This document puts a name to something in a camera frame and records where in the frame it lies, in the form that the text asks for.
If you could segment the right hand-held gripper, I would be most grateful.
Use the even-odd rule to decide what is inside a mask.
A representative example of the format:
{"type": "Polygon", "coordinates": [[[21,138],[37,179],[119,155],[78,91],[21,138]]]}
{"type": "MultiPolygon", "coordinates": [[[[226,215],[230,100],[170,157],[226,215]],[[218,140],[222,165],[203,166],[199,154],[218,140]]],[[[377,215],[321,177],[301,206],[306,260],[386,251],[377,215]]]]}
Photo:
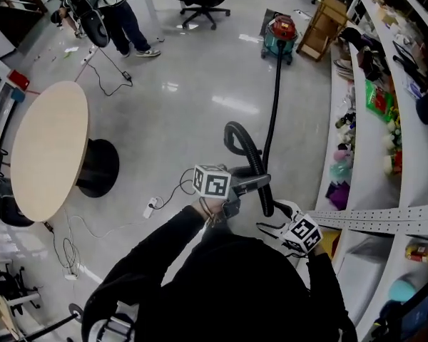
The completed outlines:
{"type": "Polygon", "coordinates": [[[308,255],[322,241],[317,223],[289,200],[275,200],[274,206],[287,217],[288,222],[274,229],[272,234],[294,253],[308,255]]]}

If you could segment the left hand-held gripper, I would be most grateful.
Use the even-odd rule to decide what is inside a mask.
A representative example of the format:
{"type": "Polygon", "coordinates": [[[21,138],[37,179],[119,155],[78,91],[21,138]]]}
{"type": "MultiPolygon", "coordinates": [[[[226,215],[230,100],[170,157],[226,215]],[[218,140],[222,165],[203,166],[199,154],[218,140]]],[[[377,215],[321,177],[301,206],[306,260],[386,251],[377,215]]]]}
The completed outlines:
{"type": "Polygon", "coordinates": [[[194,208],[204,220],[227,220],[240,212],[240,196],[270,183],[269,174],[244,176],[220,165],[195,165],[192,188],[198,196],[194,208]]]}

